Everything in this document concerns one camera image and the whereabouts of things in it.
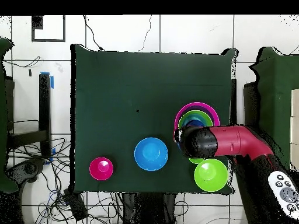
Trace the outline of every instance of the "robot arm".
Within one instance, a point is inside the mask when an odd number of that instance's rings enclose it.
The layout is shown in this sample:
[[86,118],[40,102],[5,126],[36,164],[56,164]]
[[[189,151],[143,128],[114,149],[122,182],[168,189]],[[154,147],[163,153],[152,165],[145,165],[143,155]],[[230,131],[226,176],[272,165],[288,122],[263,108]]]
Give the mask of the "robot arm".
[[249,203],[244,202],[245,211],[246,207],[251,207],[251,214],[255,215],[251,223],[299,223],[298,188],[270,146],[250,128],[243,125],[188,125],[175,130],[174,141],[183,154],[190,158],[246,158],[244,160],[247,162],[241,165],[244,170],[241,183],[250,197]]

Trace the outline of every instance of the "magenta bowl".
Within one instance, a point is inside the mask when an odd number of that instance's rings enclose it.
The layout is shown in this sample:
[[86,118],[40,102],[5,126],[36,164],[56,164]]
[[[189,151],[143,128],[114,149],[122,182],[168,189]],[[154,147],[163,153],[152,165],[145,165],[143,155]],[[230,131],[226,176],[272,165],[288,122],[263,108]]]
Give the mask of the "magenta bowl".
[[113,173],[113,164],[105,157],[98,157],[89,165],[89,173],[95,180],[107,180]]

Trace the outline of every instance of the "remote control button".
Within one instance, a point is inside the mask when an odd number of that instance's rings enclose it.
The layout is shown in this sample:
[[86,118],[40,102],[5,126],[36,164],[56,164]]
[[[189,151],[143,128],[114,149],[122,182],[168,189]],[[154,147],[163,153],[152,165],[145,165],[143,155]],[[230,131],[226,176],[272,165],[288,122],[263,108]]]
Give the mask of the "remote control button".
[[282,176],[282,175],[277,175],[277,178],[278,178],[279,180],[283,180],[283,176]]
[[291,183],[289,181],[284,182],[286,186],[291,186]]
[[290,211],[290,212],[293,212],[296,210],[295,206],[293,204],[288,204],[287,205],[287,209]]
[[281,189],[280,196],[285,202],[298,202],[298,193],[290,187]]
[[278,182],[275,183],[275,185],[276,185],[277,187],[282,187],[282,186],[283,186],[283,183],[281,183],[280,181],[278,181]]

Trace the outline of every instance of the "pink bowl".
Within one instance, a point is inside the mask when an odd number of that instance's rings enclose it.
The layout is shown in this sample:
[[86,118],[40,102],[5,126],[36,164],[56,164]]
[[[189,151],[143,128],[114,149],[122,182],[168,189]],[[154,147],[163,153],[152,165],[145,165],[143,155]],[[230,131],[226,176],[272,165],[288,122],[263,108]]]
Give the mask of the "pink bowl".
[[105,157],[98,157],[91,162],[89,173],[96,180],[107,180],[113,173],[112,162]]
[[211,115],[213,116],[213,119],[214,119],[214,121],[213,121],[214,126],[219,126],[220,125],[218,114],[216,113],[216,111],[211,106],[209,106],[208,104],[202,103],[202,102],[192,102],[192,103],[189,103],[189,104],[183,106],[182,109],[180,109],[179,112],[177,113],[177,115],[175,117],[175,130],[178,128],[179,119],[182,116],[182,113],[186,109],[188,109],[189,107],[196,107],[196,106],[203,107],[209,113],[211,113]]

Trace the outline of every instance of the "green cloth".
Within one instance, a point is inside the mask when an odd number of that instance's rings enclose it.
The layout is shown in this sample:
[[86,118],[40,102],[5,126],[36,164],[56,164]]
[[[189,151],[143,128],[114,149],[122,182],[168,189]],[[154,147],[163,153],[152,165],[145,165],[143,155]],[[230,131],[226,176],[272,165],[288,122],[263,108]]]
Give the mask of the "green cloth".
[[[190,102],[212,106],[229,124],[231,63],[225,55],[94,52],[75,45],[75,190],[202,193],[196,165],[173,141],[174,120]],[[146,137],[161,139],[169,157],[158,171],[145,171],[134,149]],[[89,174],[89,165],[106,157],[114,173],[106,181]],[[227,159],[219,158],[225,164]],[[226,185],[218,193],[230,194]]]
[[18,185],[11,179],[7,178],[4,171],[7,166],[6,159],[6,143],[7,143],[7,124],[8,115],[6,108],[6,94],[5,94],[5,70],[3,66],[3,59],[5,53],[10,50],[12,43],[6,38],[0,38],[0,191],[6,193],[14,193],[17,191]]
[[299,56],[279,55],[271,47],[261,51],[257,64],[252,67],[258,74],[259,128],[266,131],[278,145],[273,151],[288,169],[291,90],[299,88]]

